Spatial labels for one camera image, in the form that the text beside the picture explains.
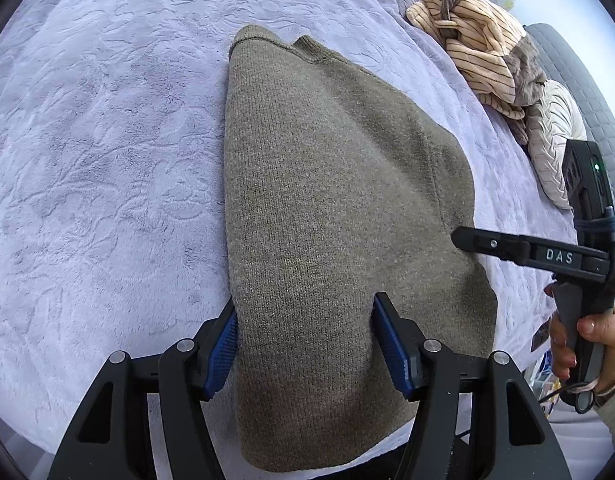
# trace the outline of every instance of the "metal screw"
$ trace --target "metal screw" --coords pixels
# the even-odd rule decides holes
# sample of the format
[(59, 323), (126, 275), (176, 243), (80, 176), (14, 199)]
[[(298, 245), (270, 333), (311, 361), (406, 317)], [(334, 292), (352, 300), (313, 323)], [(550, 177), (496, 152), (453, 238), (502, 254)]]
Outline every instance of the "metal screw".
[(110, 363), (117, 365), (125, 360), (125, 352), (123, 350), (116, 350), (110, 355)]
[(425, 348), (428, 352), (438, 352), (443, 348), (443, 345), (436, 339), (427, 339), (425, 343), (423, 343), (423, 348)]
[(176, 344), (176, 349), (179, 352), (189, 352), (193, 348), (194, 348), (194, 341), (192, 339), (181, 339)]
[(510, 356), (508, 356), (505, 352), (494, 352), (494, 360), (499, 365), (506, 365), (510, 362)]

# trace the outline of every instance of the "striped clothing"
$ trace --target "striped clothing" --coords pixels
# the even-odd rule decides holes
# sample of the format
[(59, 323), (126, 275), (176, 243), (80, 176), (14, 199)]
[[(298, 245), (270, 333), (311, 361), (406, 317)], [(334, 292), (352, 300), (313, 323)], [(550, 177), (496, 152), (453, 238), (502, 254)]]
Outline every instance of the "striped clothing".
[[(446, 16), (443, 6), (444, 0), (419, 0), (407, 9), (407, 18), (446, 50), (482, 104), (521, 120), (523, 107), (534, 104), (526, 102), (527, 97), (533, 100), (542, 94), (533, 89), (528, 96), (519, 87), (521, 78), (515, 80), (514, 69), (510, 69), (510, 55), (527, 35), (523, 26), (488, 0), (458, 0), (445, 11)], [(455, 31), (450, 36), (457, 39), (447, 38), (443, 30)], [(518, 68), (523, 63), (514, 65)]]

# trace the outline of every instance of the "quilted headboard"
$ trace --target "quilted headboard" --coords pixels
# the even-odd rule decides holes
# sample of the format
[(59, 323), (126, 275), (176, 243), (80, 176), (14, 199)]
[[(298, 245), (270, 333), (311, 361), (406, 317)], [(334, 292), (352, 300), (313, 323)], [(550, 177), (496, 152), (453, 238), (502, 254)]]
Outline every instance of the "quilted headboard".
[(615, 120), (601, 90), (563, 37), (546, 23), (527, 25), (547, 77), (565, 85), (581, 109), (588, 140), (601, 150), (615, 206)]

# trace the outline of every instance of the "braided cushion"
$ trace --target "braided cushion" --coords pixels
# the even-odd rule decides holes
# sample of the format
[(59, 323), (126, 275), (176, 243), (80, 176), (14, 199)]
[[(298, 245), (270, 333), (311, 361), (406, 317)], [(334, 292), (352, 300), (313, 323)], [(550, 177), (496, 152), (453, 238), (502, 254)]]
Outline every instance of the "braided cushion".
[(561, 83), (548, 80), (541, 100), (526, 108), (527, 150), (545, 194), (569, 209), (561, 166), (567, 139), (586, 140), (581, 111)]

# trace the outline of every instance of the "hand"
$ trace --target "hand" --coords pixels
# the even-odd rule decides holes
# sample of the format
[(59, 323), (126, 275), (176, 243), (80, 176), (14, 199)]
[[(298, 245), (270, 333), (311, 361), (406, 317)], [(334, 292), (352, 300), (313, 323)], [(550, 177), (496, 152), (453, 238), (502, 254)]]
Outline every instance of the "hand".
[[(551, 285), (545, 288), (545, 293), (552, 296)], [(606, 346), (603, 368), (596, 390), (598, 392), (608, 390), (615, 384), (615, 306), (613, 310), (605, 314), (593, 314), (581, 318), (577, 329), (587, 341), (602, 343)], [(565, 345), (567, 331), (557, 313), (550, 321), (549, 335), (553, 356), (552, 373), (565, 381), (570, 376), (570, 368), (576, 366), (576, 355)]]

